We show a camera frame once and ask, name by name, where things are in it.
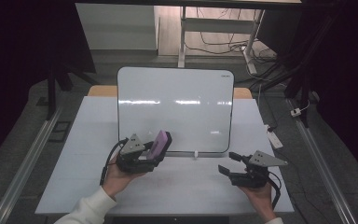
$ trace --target black curtain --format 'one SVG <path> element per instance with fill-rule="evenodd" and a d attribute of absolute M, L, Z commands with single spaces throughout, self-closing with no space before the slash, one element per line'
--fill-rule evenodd
<path fill-rule="evenodd" d="M 347 1 L 313 59 L 318 110 L 358 160 L 358 1 Z"/>
<path fill-rule="evenodd" d="M 0 146 L 53 63 L 95 72 L 75 4 L 0 1 Z"/>

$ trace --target aluminum rail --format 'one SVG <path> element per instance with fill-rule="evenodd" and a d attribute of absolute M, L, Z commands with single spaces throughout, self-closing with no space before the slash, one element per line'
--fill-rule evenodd
<path fill-rule="evenodd" d="M 61 99 L 59 100 L 60 103 L 57 107 L 57 110 L 52 115 L 50 120 L 46 120 L 43 123 L 39 133 L 36 136 L 36 139 L 32 143 L 27 155 L 22 161 L 19 170 L 13 177 L 13 180 L 8 186 L 7 191 L 0 202 L 0 223 L 7 222 L 7 219 L 10 216 L 14 205 L 19 199 L 22 189 L 24 188 L 28 177 L 33 171 L 34 165 L 36 164 L 36 161 L 39 158 L 39 155 L 46 142 L 48 141 L 48 137 L 62 112 L 63 106 L 65 105 L 65 101 L 67 99 L 67 93 L 63 92 L 60 98 Z"/>
<path fill-rule="evenodd" d="M 287 99 L 286 102 L 289 107 L 291 107 L 291 109 L 295 108 L 295 104 L 291 100 Z M 296 119 L 296 125 L 297 128 L 300 130 L 300 133 L 307 145 L 313 162 L 315 163 L 316 168 L 321 175 L 324 185 L 326 186 L 327 191 L 332 197 L 333 203 L 338 211 L 339 216 L 341 217 L 342 223 L 356 224 L 357 222 L 351 211 L 351 208 L 349 207 L 348 202 L 346 201 L 341 189 L 339 188 L 336 179 L 333 177 L 333 174 L 331 173 L 327 162 L 324 160 L 324 156 L 322 155 L 318 144 L 313 138 L 310 129 L 306 128 L 300 119 Z"/>

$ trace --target purple object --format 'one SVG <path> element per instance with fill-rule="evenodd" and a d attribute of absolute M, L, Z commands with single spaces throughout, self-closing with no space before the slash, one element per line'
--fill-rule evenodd
<path fill-rule="evenodd" d="M 153 146 L 146 155 L 148 160 L 154 160 L 162 151 L 166 151 L 171 144 L 170 134 L 164 131 L 159 131 Z"/>

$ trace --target whiteboard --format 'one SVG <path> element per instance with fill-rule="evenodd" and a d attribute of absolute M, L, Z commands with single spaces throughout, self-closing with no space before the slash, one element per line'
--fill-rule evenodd
<path fill-rule="evenodd" d="M 234 76 L 226 70 L 123 67 L 117 74 L 118 137 L 144 143 L 170 132 L 170 152 L 229 147 Z"/>

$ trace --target white tabletop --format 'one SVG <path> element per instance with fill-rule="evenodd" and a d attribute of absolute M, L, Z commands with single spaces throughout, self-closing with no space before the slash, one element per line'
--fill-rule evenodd
<path fill-rule="evenodd" d="M 117 142 L 117 98 L 85 97 L 62 154 L 36 208 L 37 214 L 65 214 L 99 187 L 101 171 Z M 228 151 L 261 150 L 273 155 L 255 100 L 234 100 Z M 244 164 L 221 158 L 166 157 L 155 171 L 135 179 L 117 196 L 115 216 L 231 216 L 253 213 L 246 196 L 218 173 L 221 164 L 243 172 Z M 269 168 L 282 177 L 278 167 Z M 286 187 L 276 212 L 293 212 Z"/>

